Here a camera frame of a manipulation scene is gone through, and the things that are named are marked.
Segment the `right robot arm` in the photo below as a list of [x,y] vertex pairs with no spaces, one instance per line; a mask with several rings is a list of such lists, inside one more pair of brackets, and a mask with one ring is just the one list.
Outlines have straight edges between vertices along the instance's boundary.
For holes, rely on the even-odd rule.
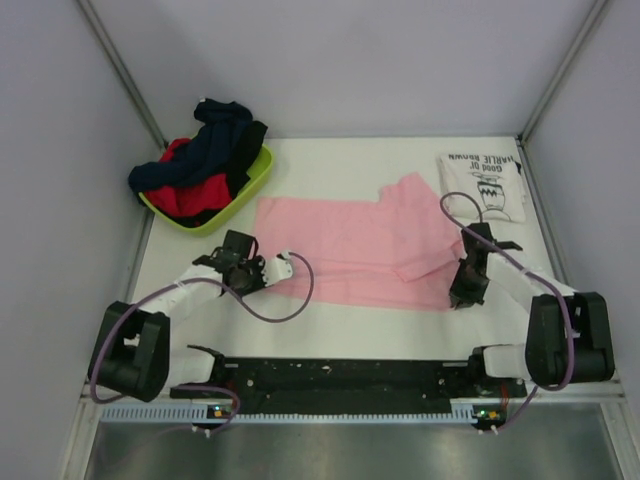
[[486,222],[462,229],[465,257],[449,290],[459,310],[484,303],[496,285],[528,316],[522,343],[477,347],[467,370],[469,388],[487,396],[503,380],[523,379],[545,389],[572,383],[608,381],[615,372],[606,300],[596,292],[578,292],[544,272],[526,266],[515,242],[494,239]]

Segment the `pink t shirt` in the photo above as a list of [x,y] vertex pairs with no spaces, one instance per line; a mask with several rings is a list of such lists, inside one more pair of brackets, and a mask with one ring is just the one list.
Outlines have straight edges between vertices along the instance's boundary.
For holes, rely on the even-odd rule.
[[264,255],[289,250],[310,264],[275,292],[359,307],[448,310],[463,253],[417,173],[382,187],[376,202],[262,197],[254,235]]

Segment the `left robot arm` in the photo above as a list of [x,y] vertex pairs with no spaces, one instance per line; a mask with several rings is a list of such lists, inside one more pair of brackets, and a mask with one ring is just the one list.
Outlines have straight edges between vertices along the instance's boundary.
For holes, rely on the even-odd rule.
[[169,285],[134,304],[109,305],[88,370],[92,400],[154,400],[180,356],[171,349],[172,330],[210,300],[224,294],[239,299],[266,287],[258,248],[255,237],[229,230],[220,247],[193,260]]

